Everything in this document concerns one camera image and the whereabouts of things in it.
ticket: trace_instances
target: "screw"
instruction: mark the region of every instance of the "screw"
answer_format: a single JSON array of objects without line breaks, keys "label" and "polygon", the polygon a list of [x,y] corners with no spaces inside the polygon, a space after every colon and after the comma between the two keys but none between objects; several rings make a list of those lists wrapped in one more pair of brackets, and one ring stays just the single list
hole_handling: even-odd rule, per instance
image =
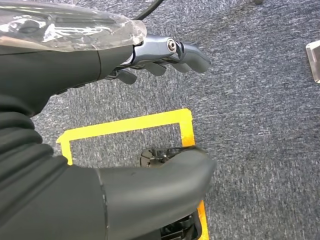
[{"label": "screw", "polygon": [[169,50],[169,52],[171,53],[175,53],[177,51],[177,44],[176,42],[172,39],[172,38],[169,38],[167,42],[168,45],[168,49]]}]

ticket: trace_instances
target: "prosthetic hand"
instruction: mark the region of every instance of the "prosthetic hand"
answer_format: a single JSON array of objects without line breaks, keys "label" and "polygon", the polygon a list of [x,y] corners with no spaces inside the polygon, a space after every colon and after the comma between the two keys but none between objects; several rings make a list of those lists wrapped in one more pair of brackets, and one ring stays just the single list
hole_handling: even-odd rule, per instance
[{"label": "prosthetic hand", "polygon": [[99,51],[2,46],[0,63],[2,240],[140,239],[195,211],[217,165],[194,147],[156,168],[68,166],[52,157],[29,118],[69,88],[105,78],[132,84],[137,77],[130,68],[205,72],[210,61],[195,46],[155,35]]}]

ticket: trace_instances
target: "yellow tape square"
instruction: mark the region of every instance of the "yellow tape square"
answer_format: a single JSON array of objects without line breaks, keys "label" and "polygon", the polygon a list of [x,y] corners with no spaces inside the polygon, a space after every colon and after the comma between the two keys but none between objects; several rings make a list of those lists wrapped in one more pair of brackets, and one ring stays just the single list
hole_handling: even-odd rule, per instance
[{"label": "yellow tape square", "polygon": [[[59,137],[57,143],[60,144],[62,154],[68,159],[69,165],[72,165],[72,155],[70,141],[171,124],[179,124],[183,147],[195,144],[192,115],[190,110],[186,108],[66,130]],[[202,235],[199,240],[209,240],[204,201],[202,201],[198,207],[198,212],[202,227]]]}]

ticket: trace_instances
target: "transparent plastic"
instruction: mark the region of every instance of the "transparent plastic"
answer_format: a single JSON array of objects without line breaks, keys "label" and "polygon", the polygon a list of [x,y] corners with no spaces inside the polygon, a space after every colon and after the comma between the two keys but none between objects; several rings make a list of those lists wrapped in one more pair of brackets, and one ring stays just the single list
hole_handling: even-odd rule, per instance
[{"label": "transparent plastic", "polygon": [[72,4],[0,0],[0,16],[3,46],[91,51],[137,45],[146,36],[140,20]]}]

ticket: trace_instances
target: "black sleeve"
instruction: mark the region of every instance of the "black sleeve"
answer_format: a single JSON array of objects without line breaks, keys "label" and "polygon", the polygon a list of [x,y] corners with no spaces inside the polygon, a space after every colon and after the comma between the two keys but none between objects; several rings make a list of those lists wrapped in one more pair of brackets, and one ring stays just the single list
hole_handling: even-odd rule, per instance
[{"label": "black sleeve", "polygon": [[96,170],[53,157],[29,117],[0,112],[0,239],[105,240],[103,196]]}]

